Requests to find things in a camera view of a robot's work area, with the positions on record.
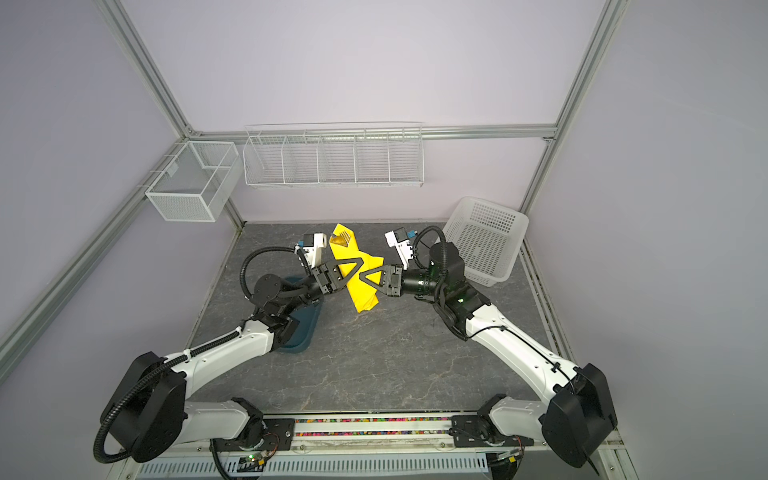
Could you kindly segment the teal plastic tray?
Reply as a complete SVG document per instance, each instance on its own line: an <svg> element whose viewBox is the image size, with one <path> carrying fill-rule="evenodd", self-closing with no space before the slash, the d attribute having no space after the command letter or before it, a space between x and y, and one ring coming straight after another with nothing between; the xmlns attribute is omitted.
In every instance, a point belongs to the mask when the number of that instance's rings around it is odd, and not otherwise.
<svg viewBox="0 0 768 480"><path fill-rule="evenodd" d="M309 280L291 283L277 275L266 278L270 295L265 310L275 322L270 352L303 352L319 319L322 293Z"/></svg>

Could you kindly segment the white perforated plastic basket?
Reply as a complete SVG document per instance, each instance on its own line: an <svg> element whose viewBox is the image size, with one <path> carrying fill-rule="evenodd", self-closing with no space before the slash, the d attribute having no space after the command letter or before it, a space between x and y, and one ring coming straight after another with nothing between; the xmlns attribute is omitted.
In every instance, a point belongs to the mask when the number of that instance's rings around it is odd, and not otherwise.
<svg viewBox="0 0 768 480"><path fill-rule="evenodd" d="M476 197L462 198L443 227L465 262L465 276L491 287L511 275L529 218L512 208Z"/></svg>

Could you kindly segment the silver fork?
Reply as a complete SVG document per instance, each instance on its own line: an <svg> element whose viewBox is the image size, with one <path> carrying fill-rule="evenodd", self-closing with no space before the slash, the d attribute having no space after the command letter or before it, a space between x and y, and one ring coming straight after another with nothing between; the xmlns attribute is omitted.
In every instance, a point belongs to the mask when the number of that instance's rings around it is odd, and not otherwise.
<svg viewBox="0 0 768 480"><path fill-rule="evenodd" d="M351 237L347 235L345 232L342 232L339 235L335 235L331 241L334 244L341 245L344 247L348 247L350 245Z"/></svg>

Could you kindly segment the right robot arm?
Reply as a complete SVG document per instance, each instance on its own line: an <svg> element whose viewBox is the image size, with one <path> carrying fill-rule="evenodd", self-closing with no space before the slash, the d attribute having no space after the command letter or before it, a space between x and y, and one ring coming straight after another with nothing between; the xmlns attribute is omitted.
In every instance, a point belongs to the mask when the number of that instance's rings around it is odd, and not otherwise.
<svg viewBox="0 0 768 480"><path fill-rule="evenodd" d="M533 339L507 318L465 275L458 248L437 226L385 235L400 262L361 271L360 280L389 297L411 295L432 305L458 339L485 347L526 381L534 402L497 394L477 411L481 441L515 436L546 443L566 464L581 468L617 428L606 375L579 366Z"/></svg>

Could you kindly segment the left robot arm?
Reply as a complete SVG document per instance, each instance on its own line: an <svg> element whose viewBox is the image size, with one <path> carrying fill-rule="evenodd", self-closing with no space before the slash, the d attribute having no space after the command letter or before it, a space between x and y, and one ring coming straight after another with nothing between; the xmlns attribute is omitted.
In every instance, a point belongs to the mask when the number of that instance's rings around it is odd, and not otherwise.
<svg viewBox="0 0 768 480"><path fill-rule="evenodd" d="M310 266L299 248L293 252L306 273L295 282L275 274L254 284L239 278L254 310L232 331L174 354L147 352L134 359L100 416L92 447L97 462L148 462L172 446L202 440L231 441L243 450L265 444L264 414L248 400L190 398L234 367L288 343L299 328L293 311L345 288L364 264L353 257Z"/></svg>

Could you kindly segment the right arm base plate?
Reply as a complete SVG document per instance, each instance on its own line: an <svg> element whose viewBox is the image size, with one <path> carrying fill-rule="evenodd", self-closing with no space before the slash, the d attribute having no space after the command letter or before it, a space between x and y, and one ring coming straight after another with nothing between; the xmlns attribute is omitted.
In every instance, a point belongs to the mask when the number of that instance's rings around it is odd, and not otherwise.
<svg viewBox="0 0 768 480"><path fill-rule="evenodd" d="M452 416L448 434L457 448L531 447L535 444L528 437L501 434L489 420L477 414Z"/></svg>

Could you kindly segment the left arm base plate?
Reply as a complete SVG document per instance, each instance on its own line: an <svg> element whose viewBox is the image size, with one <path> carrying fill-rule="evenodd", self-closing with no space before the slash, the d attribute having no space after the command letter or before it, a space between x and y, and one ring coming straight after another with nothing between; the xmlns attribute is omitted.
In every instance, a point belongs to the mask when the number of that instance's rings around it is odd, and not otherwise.
<svg viewBox="0 0 768 480"><path fill-rule="evenodd" d="M218 452L287 451L294 438L294 418L266 418L250 422L234 439L215 439Z"/></svg>

